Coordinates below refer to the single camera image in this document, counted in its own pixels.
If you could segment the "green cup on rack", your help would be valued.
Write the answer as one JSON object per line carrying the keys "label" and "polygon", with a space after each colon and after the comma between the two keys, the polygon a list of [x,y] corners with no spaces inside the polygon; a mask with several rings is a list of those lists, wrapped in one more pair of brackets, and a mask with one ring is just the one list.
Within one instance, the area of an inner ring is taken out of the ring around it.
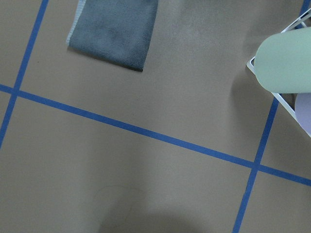
{"label": "green cup on rack", "polygon": [[254,60],[259,84],[273,93],[311,91],[310,27],[274,34],[259,46]]}

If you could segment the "lilac cup on rack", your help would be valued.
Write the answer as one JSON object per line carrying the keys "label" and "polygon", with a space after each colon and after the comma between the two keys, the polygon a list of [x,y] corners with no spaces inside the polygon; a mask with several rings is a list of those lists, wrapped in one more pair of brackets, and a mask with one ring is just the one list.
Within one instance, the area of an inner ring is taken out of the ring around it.
{"label": "lilac cup on rack", "polygon": [[307,132],[311,133],[311,94],[300,93],[295,99],[295,115],[297,122]]}

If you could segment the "folded grey cloth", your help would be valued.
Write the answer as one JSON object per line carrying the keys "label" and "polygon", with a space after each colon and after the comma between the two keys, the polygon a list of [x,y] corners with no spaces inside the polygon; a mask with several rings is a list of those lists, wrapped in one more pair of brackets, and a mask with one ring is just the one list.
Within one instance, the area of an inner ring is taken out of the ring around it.
{"label": "folded grey cloth", "polygon": [[143,71],[157,8],[156,0],[80,0],[66,44]]}

